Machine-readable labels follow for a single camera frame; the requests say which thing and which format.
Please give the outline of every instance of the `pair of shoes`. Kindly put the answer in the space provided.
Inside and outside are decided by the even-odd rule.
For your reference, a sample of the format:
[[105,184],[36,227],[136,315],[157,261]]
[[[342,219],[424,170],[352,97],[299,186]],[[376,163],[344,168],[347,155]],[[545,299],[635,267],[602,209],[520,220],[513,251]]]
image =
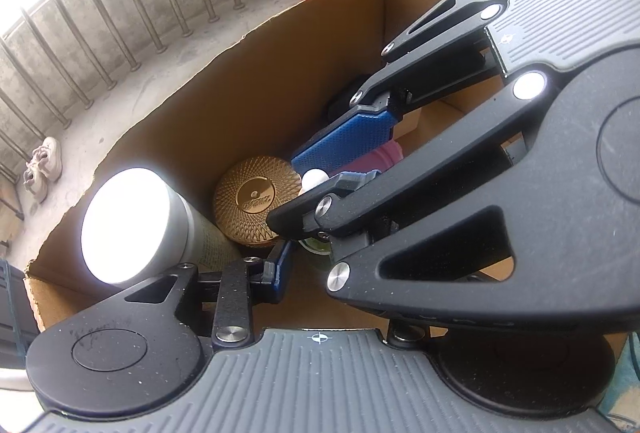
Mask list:
[[47,181],[55,182],[62,174],[60,143],[53,137],[47,137],[41,146],[33,150],[33,158],[26,165],[24,187],[38,203],[42,203],[47,197]]

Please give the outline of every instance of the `cardboard box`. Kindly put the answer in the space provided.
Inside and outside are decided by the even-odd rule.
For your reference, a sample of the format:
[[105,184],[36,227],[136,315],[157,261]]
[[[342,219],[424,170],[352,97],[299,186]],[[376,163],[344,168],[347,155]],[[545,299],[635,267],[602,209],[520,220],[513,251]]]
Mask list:
[[[11,243],[22,230],[22,207],[15,186],[0,175],[0,241]],[[5,255],[0,245],[0,257]]]
[[[40,328],[115,291],[89,273],[80,249],[88,203],[113,174],[135,166],[152,169],[211,217],[213,190],[226,169],[255,155],[290,158],[321,125],[325,103],[357,74],[378,70],[384,45],[437,1],[305,0],[213,58],[113,146],[93,185],[76,203],[70,201],[28,265],[25,283]],[[495,87],[471,87],[423,108],[422,124],[400,138],[406,151],[488,98]],[[385,320],[329,298],[324,275],[305,254],[298,254],[286,300],[255,308],[256,328],[386,328]]]

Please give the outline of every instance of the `gray textured gripper base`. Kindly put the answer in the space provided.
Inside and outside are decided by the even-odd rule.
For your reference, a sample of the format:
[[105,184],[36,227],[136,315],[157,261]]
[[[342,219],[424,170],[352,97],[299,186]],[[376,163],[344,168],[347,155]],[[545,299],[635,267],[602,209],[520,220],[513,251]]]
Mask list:
[[533,421],[461,399],[420,352],[376,331],[268,329],[251,347],[219,352],[179,399],[144,416],[82,422],[49,413],[38,433],[616,433],[595,411]]
[[507,76],[538,63],[571,71],[640,43],[640,0],[509,0],[487,29]]

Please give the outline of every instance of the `gold patterned jar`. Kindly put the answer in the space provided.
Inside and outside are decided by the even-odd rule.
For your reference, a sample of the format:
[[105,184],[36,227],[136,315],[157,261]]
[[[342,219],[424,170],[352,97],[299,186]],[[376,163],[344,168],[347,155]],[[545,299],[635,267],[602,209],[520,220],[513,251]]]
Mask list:
[[218,182],[213,198],[216,224],[242,245],[273,245],[278,235],[267,226],[267,214],[295,198],[301,186],[300,175],[282,159],[262,155],[243,160]]

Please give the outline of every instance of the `concrete floor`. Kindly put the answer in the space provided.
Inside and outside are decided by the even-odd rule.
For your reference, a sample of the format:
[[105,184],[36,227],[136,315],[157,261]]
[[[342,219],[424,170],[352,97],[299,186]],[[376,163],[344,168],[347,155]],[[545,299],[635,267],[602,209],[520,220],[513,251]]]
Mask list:
[[207,23],[206,16],[190,20],[194,34],[181,38],[176,30],[163,36],[170,42],[164,54],[148,48],[140,55],[139,70],[128,67],[113,74],[118,84],[95,97],[90,110],[78,106],[71,126],[61,132],[63,174],[49,186],[47,199],[39,205],[31,194],[18,185],[18,196],[25,213],[24,225],[15,236],[7,260],[24,270],[36,258],[50,231],[60,222],[69,207],[78,202],[91,185],[95,168],[113,144],[138,121],[141,121],[188,79],[225,48],[233,45],[262,22],[293,6],[300,0],[247,0],[246,8],[232,9],[232,4],[216,6],[220,20]]

